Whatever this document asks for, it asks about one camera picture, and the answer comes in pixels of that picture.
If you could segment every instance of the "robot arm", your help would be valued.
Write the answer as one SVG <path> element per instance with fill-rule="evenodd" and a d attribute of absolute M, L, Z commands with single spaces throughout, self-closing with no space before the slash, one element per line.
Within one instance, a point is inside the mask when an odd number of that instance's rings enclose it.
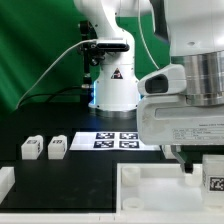
<path fill-rule="evenodd" d="M 74 0 L 78 10 L 92 23 L 98 38 L 123 38 L 122 29 L 117 26 L 116 17 L 138 15 L 138 0 Z M 151 12 L 148 0 L 141 0 L 141 13 Z"/>
<path fill-rule="evenodd" d="M 224 2 L 162 2 L 171 64 L 139 82 L 139 136 L 145 144 L 223 145 Z"/>
<path fill-rule="evenodd" d="M 105 117 L 135 116 L 140 100 L 134 74 L 135 42 L 130 33 L 117 25 L 116 17 L 137 16 L 138 0 L 74 0 L 74 3 L 95 29 L 97 42 L 92 47 L 106 53 L 94 83 L 90 112 Z M 141 8 L 142 14 L 150 13 L 150 2 L 141 0 Z"/>

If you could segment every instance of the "white block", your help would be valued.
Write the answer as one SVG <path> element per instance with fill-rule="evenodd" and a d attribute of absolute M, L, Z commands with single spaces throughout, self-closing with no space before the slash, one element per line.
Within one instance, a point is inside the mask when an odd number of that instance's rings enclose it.
<path fill-rule="evenodd" d="M 15 183 L 14 167 L 3 167 L 0 170 L 0 204 Z"/>
<path fill-rule="evenodd" d="M 202 169 L 200 166 L 194 164 L 193 173 L 185 173 L 185 183 L 189 187 L 200 187 L 202 184 Z"/>
<path fill-rule="evenodd" d="M 163 145 L 162 150 L 166 159 L 176 159 L 171 150 L 171 145 Z"/>
<path fill-rule="evenodd" d="M 67 151 L 67 137 L 60 135 L 53 137 L 48 145 L 48 158 L 49 159 L 63 159 Z"/>
<path fill-rule="evenodd" d="M 43 150 L 43 137 L 29 137 L 21 147 L 23 160 L 35 160 Z"/>
<path fill-rule="evenodd" d="M 224 156 L 203 156 L 202 198 L 205 206 L 224 206 Z"/>

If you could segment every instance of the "black table surface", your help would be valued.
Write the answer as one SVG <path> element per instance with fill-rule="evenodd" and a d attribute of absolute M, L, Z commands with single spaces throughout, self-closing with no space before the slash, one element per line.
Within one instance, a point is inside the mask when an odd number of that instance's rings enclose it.
<path fill-rule="evenodd" d="M 79 103 L 36 103 L 0 123 L 0 168 L 13 166 L 16 179 L 1 213 L 114 213 L 118 163 L 167 163 L 160 151 L 68 150 L 63 160 L 48 160 L 51 138 L 66 135 L 70 147 L 77 131 L 135 132 L 136 119 L 94 116 Z M 43 152 L 38 160 L 22 160 L 21 145 L 35 135 L 44 137 Z"/>

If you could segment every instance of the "green wall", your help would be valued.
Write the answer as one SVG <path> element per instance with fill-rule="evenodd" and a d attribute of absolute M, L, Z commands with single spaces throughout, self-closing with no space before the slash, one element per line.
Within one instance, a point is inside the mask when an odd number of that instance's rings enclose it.
<path fill-rule="evenodd" d="M 77 24 L 84 19 L 73 0 L 0 1 L 0 120 L 15 109 L 19 98 L 62 52 L 81 40 Z M 117 22 L 136 39 L 136 76 L 140 79 L 155 68 L 141 43 L 137 18 L 118 18 Z M 169 46 L 153 37 L 150 15 L 142 17 L 142 24 L 155 60 L 167 65 Z M 31 94 L 79 85 L 82 74 L 82 57 L 73 51 Z"/>

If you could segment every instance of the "warning label sticker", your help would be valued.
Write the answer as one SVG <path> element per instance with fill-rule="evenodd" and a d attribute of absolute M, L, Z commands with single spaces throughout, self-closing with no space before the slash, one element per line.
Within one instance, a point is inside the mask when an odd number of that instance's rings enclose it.
<path fill-rule="evenodd" d="M 112 75 L 111 79 L 123 79 L 120 70 L 117 68 Z"/>

